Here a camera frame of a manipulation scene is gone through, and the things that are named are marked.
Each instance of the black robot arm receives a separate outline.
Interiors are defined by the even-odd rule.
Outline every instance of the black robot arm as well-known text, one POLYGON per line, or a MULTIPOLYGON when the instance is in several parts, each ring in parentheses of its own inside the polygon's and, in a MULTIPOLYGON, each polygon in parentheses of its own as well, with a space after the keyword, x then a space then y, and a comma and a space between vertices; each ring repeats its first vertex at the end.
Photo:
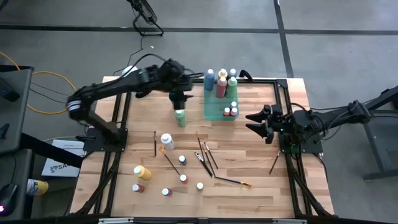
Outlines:
POLYGON ((277 105, 264 105, 259 113, 246 116, 247 119, 261 124, 246 124, 246 127, 262 138, 266 138, 267 144, 272 143, 275 131, 288 134, 291 144, 300 144, 310 138, 318 141, 330 128, 346 123, 368 123, 372 118, 370 111, 378 109, 397 97, 398 86, 382 92, 380 96, 367 103, 355 100, 348 106, 326 113, 313 112, 302 107, 301 110, 294 111, 292 114, 283 114, 282 109, 277 105))
POLYGON ((94 101, 118 95, 136 92, 136 98, 148 95, 152 90, 167 92, 175 110, 185 109, 192 90, 192 75, 184 74, 184 66, 169 59, 158 68, 153 65, 132 71, 133 66, 126 68, 120 78, 92 86, 84 86, 68 98, 69 117, 76 121, 86 121, 94 126, 110 142, 118 142, 118 128, 115 122, 107 122, 91 110, 94 101))

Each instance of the concrete floor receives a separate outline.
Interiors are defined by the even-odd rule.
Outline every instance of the concrete floor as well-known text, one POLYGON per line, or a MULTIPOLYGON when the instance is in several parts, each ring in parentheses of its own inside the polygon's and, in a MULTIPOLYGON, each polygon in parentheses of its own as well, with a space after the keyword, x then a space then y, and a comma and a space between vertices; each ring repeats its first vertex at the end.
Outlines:
MULTIPOLYGON (((398 2, 391 0, 279 2, 286 29, 398 29, 398 2)), ((278 28, 273 0, 149 3, 164 27, 278 28)), ((2 24, 131 27, 133 18, 123 0, 13 0, 0 12, 2 24)), ((139 49, 140 38, 135 32, 0 30, 0 50, 19 65, 65 75, 79 88, 100 82, 104 75, 126 66, 128 56, 139 49)), ((365 101, 398 84, 396 35, 287 35, 287 44, 294 77, 304 78, 313 107, 342 106, 354 99, 365 101)), ((134 58, 155 53, 196 71, 234 67, 255 77, 286 77, 279 34, 170 32, 164 37, 145 38, 143 47, 145 50, 134 58)), ((1 57, 0 63, 9 64, 1 57)), ((140 66, 153 63, 159 62, 148 58, 140 66)), ((49 75, 37 75, 33 81, 72 92, 62 80, 49 75)), ((35 94, 30 94, 29 103, 42 110, 63 108, 35 94)), ((82 134, 83 128, 65 113, 46 116, 27 110, 24 132, 46 139, 82 134)), ((398 178, 362 180, 363 175, 377 171, 363 127, 345 125, 323 147, 335 213, 345 218, 396 222, 398 178)), ((42 210, 35 216, 63 214, 69 198, 70 191, 46 195, 42 210)))

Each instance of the paint bottle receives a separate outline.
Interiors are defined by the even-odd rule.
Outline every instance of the paint bottle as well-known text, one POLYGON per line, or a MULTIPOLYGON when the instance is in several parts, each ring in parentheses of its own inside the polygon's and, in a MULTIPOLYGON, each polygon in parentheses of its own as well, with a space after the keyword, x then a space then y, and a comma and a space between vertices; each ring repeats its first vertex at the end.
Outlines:
POLYGON ((165 149, 167 150, 173 150, 175 145, 174 145, 174 141, 172 139, 172 136, 170 134, 162 134, 162 137, 160 138, 160 140, 163 143, 163 146, 165 149))
POLYGON ((237 108, 232 108, 231 109, 231 116, 236 116, 238 114, 238 109, 237 108))
POLYGON ((230 112, 231 112, 230 108, 225 108, 223 114, 224 114, 224 116, 229 116, 230 112))
POLYGON ((205 90, 211 91, 214 87, 214 71, 213 69, 209 69, 205 75, 205 90))
POLYGON ((177 121, 177 125, 180 128, 184 128, 187 125, 187 120, 185 119, 185 111, 184 110, 176 110, 174 112, 175 120, 177 121))
POLYGON ((217 92, 216 92, 216 96, 218 98, 223 98, 225 96, 225 90, 226 90, 226 86, 227 86, 227 81, 225 79, 225 77, 221 77, 218 81, 217 81, 217 92))
POLYGON ((232 109, 232 108, 234 108, 234 107, 238 107, 238 104, 237 104, 237 102, 232 101, 232 102, 231 102, 231 105, 229 106, 229 108, 232 109))
POLYGON ((188 177, 186 176, 186 175, 181 175, 180 176, 180 180, 181 180, 181 182, 183 183, 183 184, 186 184, 186 183, 188 183, 188 177))
POLYGON ((178 161, 180 161, 181 165, 183 166, 187 165, 187 159, 185 158, 185 156, 180 156, 178 158, 178 161))
POLYGON ((164 196, 171 196, 173 194, 173 192, 170 189, 163 189, 162 194, 164 196))
POLYGON ((198 189, 198 190, 202 190, 202 189, 203 189, 203 183, 199 182, 199 183, 197 184, 197 189, 198 189))
POLYGON ((139 185, 139 184, 133 184, 132 191, 138 192, 138 193, 143 193, 145 191, 145 187, 142 185, 139 185))
POLYGON ((146 169, 141 165, 138 165, 134 168, 134 175, 142 180, 150 180, 152 177, 152 173, 149 171, 149 169, 146 169))
POLYGON ((224 77, 225 79, 228 78, 228 73, 227 73, 226 70, 223 69, 223 68, 218 72, 218 80, 219 80, 220 78, 222 78, 222 77, 224 77))
POLYGON ((234 98, 235 93, 236 93, 236 85, 238 84, 238 81, 236 80, 235 77, 231 77, 228 80, 228 87, 226 89, 226 94, 225 96, 227 98, 234 98))
POLYGON ((235 68, 232 68, 229 73, 228 73, 228 79, 235 77, 236 78, 236 70, 235 68))

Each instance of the paintbrush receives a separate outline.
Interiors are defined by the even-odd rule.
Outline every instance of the paintbrush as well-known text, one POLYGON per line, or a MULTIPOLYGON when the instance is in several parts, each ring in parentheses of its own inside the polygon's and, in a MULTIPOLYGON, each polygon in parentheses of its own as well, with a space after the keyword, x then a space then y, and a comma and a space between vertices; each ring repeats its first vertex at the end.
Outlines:
POLYGON ((218 165, 217 165, 216 161, 214 160, 214 157, 213 157, 213 155, 211 154, 210 149, 209 149, 209 147, 207 146, 206 143, 205 143, 205 149, 207 149, 207 151, 209 152, 210 157, 211 157, 211 159, 212 159, 213 162, 214 162, 214 165, 216 165, 216 168, 218 169, 218 165))
POLYGON ((156 131, 154 131, 154 149, 155 149, 155 157, 156 157, 156 131))
POLYGON ((209 170, 209 167, 207 167, 205 160, 199 155, 199 153, 194 152, 197 158, 199 159, 200 163, 204 166, 206 169, 207 173, 209 173, 210 177, 213 177, 213 174, 211 174, 211 171, 209 170))
POLYGON ((216 172, 214 172, 213 166, 212 166, 212 164, 211 164, 211 161, 210 161, 210 159, 209 159, 209 156, 207 156, 206 150, 205 150, 205 155, 206 155, 207 161, 209 162, 211 171, 213 172, 214 176, 216 176, 216 172))
POLYGON ((170 162, 170 164, 172 165, 172 167, 174 168, 174 170, 177 172, 178 176, 180 175, 180 173, 178 172, 178 170, 175 168, 175 166, 173 165, 172 161, 170 161, 169 157, 166 155, 166 153, 163 150, 163 147, 160 146, 159 147, 159 151, 163 153, 163 155, 166 157, 166 159, 170 162))
POLYGON ((200 147, 200 152, 201 152, 202 159, 203 159, 203 161, 205 161, 205 155, 203 155, 203 149, 202 149, 201 144, 200 144, 200 139, 199 139, 198 131, 197 131, 197 138, 198 138, 198 143, 199 143, 199 147, 200 147))
POLYGON ((242 185, 248 186, 250 188, 253 187, 251 184, 248 184, 248 183, 245 183, 245 182, 241 182, 241 181, 237 181, 237 180, 231 180, 231 179, 226 179, 226 178, 216 177, 216 176, 214 176, 214 178, 220 179, 220 180, 229 181, 229 182, 236 183, 236 184, 242 184, 242 185))

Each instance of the wooden tabletop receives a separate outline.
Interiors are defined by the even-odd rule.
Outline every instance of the wooden tabletop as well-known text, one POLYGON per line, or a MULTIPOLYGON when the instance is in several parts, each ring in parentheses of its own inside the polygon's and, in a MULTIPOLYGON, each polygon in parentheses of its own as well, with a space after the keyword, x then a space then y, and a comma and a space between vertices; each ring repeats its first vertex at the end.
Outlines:
MULTIPOLYGON (((115 77, 104 77, 104 82, 115 77)), ((305 85, 301 78, 288 79, 292 102, 309 107, 305 85)), ((113 217, 223 217, 223 218, 288 218, 293 217, 287 169, 283 156, 272 174, 269 170, 279 150, 275 135, 272 144, 265 144, 256 133, 245 127, 252 123, 245 115, 259 112, 264 104, 274 104, 274 89, 268 84, 239 84, 239 117, 235 121, 207 121, 203 116, 203 86, 196 85, 194 98, 187 101, 187 126, 179 128, 168 94, 152 92, 142 99, 132 98, 127 128, 129 136, 122 154, 118 181, 114 193, 113 217), (172 135, 175 150, 166 151, 181 174, 188 177, 183 184, 177 173, 160 152, 154 157, 154 131, 158 146, 163 133, 172 135), (195 157, 200 152, 196 132, 206 142, 219 166, 217 176, 247 182, 253 188, 210 178, 195 157), (184 155, 187 165, 181 166, 178 157, 184 155), (134 176, 136 165, 152 172, 152 179, 144 181, 134 176), (196 184, 204 189, 198 191, 196 184), (132 191, 132 185, 145 186, 144 193, 132 191), (163 188, 173 191, 171 197, 162 195, 163 188)), ((99 100, 96 113, 111 120, 115 97, 99 100)), ((100 179, 103 152, 95 152, 83 161, 76 185, 71 212, 77 211, 89 199, 100 179)), ((333 213, 325 172, 313 155, 303 155, 307 185, 318 201, 333 213)), ((104 191, 106 204, 108 187, 104 191)), ((298 190, 300 208, 304 212, 302 193, 298 190)))

